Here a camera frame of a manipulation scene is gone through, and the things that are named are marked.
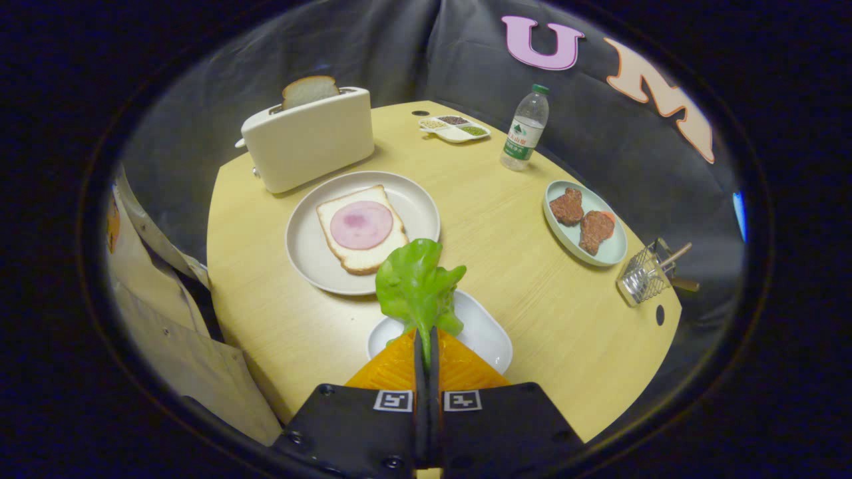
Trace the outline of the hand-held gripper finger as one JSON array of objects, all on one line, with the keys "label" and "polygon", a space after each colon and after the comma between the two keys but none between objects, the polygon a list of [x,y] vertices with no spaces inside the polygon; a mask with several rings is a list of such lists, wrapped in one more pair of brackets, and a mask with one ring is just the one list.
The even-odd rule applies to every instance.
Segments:
[{"label": "hand-held gripper finger", "polygon": [[430,331],[429,452],[444,478],[536,478],[584,451],[541,385],[473,383],[495,374],[459,340]]},{"label": "hand-held gripper finger", "polygon": [[273,445],[308,478],[414,478],[430,449],[429,379],[413,336],[414,385],[366,389],[320,384]]}]

